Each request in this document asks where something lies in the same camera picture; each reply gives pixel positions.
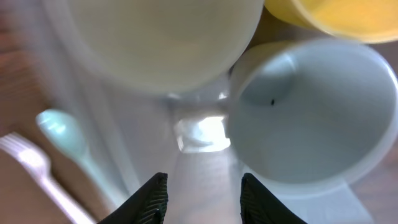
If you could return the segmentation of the white plastic cup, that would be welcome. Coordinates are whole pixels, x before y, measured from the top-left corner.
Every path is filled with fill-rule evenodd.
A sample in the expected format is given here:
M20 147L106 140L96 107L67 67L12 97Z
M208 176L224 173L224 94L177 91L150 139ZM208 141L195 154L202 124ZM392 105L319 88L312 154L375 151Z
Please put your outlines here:
M50 0L68 53L92 74L153 95L194 90L250 43L261 0Z

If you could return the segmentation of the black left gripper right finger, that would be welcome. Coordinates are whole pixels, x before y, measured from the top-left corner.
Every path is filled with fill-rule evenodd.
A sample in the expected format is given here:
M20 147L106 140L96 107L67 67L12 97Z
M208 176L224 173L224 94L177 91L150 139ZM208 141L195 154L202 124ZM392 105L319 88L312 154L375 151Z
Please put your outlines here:
M240 206L243 224L306 224L251 173L241 179Z

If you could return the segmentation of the white plastic fork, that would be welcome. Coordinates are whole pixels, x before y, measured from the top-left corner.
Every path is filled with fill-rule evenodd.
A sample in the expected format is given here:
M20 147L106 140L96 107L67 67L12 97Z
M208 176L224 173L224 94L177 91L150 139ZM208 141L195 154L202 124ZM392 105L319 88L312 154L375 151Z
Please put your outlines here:
M51 161L39 146L17 133L1 137L1 149L29 173L72 223L95 224L95 219L52 177Z

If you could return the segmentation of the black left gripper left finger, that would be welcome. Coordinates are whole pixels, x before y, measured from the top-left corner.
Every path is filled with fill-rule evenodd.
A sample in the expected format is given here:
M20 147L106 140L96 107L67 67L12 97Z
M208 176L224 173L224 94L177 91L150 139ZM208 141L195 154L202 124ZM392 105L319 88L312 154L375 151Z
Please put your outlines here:
M98 224L163 224L169 196L168 174L158 172Z

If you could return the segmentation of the mint green plastic spoon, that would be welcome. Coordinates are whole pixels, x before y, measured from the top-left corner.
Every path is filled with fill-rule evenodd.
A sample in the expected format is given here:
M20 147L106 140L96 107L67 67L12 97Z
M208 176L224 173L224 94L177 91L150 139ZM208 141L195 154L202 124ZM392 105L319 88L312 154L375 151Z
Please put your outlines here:
M45 137L83 170L113 209L127 200L127 193L108 178L95 161L90 145L72 115L61 110L47 109L39 113L35 120Z

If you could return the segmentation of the yellow plastic cup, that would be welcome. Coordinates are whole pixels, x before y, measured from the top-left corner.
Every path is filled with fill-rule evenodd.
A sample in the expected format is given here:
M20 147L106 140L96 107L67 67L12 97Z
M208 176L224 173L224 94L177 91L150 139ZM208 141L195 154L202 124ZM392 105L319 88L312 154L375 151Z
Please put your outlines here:
M397 0L265 0L276 18L367 44L397 40Z

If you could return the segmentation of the grey plastic cup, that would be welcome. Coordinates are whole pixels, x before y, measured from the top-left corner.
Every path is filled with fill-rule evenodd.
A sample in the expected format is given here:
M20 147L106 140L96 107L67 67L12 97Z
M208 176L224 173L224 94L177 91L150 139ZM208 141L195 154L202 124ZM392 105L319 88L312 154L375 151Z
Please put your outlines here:
M375 168L397 138L397 78L367 45L272 42L233 67L227 135L279 195L326 192Z

